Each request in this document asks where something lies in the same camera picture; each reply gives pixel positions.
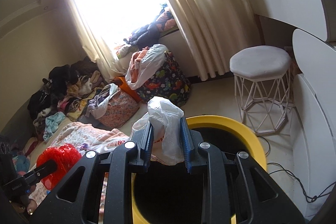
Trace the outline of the left hand painted nails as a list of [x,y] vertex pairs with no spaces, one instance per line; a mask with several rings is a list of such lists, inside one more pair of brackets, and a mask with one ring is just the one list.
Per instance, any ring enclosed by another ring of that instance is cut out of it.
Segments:
[[34,184],[29,190],[25,191],[23,195],[11,201],[11,205],[17,213],[32,215],[37,209],[36,201],[30,198],[30,195],[36,190],[36,187],[37,185]]

